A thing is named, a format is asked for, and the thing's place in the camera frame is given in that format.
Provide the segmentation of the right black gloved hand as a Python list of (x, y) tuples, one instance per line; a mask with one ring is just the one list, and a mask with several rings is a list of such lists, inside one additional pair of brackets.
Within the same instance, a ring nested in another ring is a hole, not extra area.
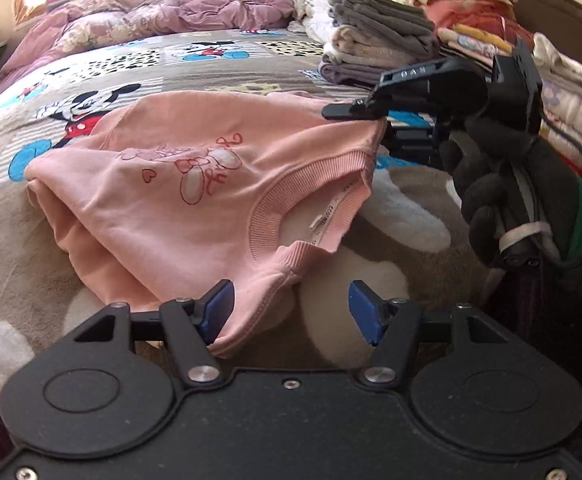
[(466, 131), (477, 144), (477, 154), (465, 155), (453, 141), (444, 142), (440, 154), (462, 200), (469, 242), (479, 260), (485, 266), (497, 266), (500, 260), (499, 214), (511, 212), (518, 226), (530, 221), (510, 172), (516, 167), (530, 179), (559, 260), (581, 261), (582, 179), (538, 136), (483, 117), (468, 118)]

